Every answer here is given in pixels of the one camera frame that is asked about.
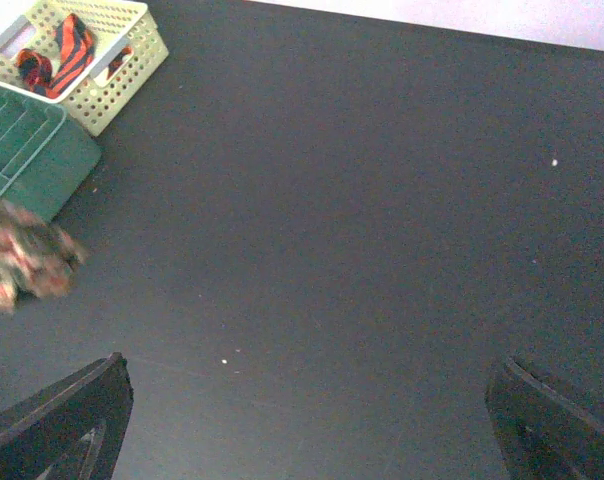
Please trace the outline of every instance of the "plastic container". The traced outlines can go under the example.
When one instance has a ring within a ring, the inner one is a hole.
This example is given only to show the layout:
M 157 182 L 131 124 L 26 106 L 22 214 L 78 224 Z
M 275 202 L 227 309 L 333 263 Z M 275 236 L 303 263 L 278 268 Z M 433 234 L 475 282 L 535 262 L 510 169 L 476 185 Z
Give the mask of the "plastic container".
M 0 198 L 51 221 L 100 155 L 63 107 L 0 87 Z
M 49 57 L 55 65 L 60 54 L 54 40 L 55 30 L 70 13 L 75 13 L 95 36 L 95 59 L 58 98 L 47 99 L 24 87 L 13 60 L 14 49 L 9 54 L 9 50 L 4 47 L 16 41 L 16 38 L 22 38 L 25 29 L 34 27 L 35 34 L 21 48 L 34 49 Z M 108 65 L 127 46 L 132 49 L 132 53 L 107 78 Z M 0 35 L 0 86 L 51 105 L 66 107 L 71 116 L 92 135 L 97 136 L 168 54 L 145 3 L 119 0 L 41 0 Z

